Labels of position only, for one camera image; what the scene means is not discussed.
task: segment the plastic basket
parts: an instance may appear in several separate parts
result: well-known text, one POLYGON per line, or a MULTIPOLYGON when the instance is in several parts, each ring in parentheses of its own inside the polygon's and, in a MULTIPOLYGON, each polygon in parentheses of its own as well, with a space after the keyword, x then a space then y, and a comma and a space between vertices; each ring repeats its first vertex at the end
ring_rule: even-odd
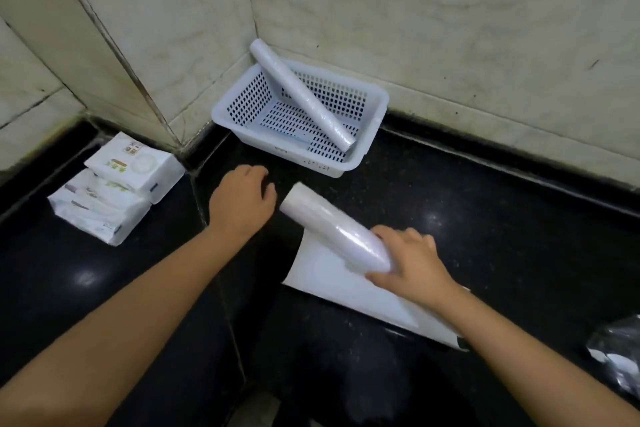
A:
POLYGON ((283 61, 356 137, 349 151, 337 148, 259 64, 249 68, 213 107, 211 119, 245 144, 327 176, 340 177, 355 169, 380 128, 389 95, 377 85, 283 61))

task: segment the forearm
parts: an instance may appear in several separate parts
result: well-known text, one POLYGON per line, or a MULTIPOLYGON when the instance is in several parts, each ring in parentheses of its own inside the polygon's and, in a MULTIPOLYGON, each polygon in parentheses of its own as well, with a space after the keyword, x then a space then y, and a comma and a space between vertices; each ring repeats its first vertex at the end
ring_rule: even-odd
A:
POLYGON ((42 351, 0 391, 2 425, 102 425, 244 245, 204 232, 42 351))
POLYGON ((640 413, 461 287, 437 311, 541 427, 638 426, 640 413))

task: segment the hand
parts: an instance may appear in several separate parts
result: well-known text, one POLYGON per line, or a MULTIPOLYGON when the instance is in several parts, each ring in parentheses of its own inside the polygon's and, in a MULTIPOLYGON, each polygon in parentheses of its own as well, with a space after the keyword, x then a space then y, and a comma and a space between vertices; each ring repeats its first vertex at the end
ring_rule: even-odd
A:
POLYGON ((412 228, 399 232, 382 225, 371 231, 385 243, 396 264, 394 272, 366 275, 375 286, 434 312, 438 312, 451 293, 460 288, 438 258, 436 242, 431 235, 422 236, 412 228))
POLYGON ((229 171, 209 200, 209 232, 246 242, 269 220, 276 207, 272 183, 262 196, 262 180, 269 174, 261 165, 239 165, 229 171))

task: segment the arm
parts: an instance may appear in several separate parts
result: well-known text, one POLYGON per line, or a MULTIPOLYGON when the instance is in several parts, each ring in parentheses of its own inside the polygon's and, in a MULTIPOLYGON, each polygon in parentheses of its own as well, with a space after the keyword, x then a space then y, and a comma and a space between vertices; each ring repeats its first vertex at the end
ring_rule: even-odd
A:
POLYGON ((101 426, 218 271, 273 214, 264 167, 241 165, 209 202, 211 224, 88 314, 0 390, 0 424, 101 426))
POLYGON ((634 407, 454 282, 433 237, 414 229, 373 231, 387 245, 397 270, 367 278, 454 326, 537 425, 640 426, 634 407))

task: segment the roll of paper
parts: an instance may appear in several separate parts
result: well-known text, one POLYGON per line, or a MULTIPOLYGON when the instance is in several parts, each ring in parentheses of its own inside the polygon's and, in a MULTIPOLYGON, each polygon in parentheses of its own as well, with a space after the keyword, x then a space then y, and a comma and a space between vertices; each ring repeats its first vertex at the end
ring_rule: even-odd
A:
POLYGON ((311 90, 300 81, 292 70, 261 39, 256 39, 250 46, 251 54, 262 68, 289 93, 291 98, 302 108, 327 137, 341 151, 347 152, 356 139, 344 128, 338 119, 316 98, 311 90))
POLYGON ((358 272, 391 271, 392 261, 380 238, 301 182, 287 194, 280 211, 314 233, 358 272))

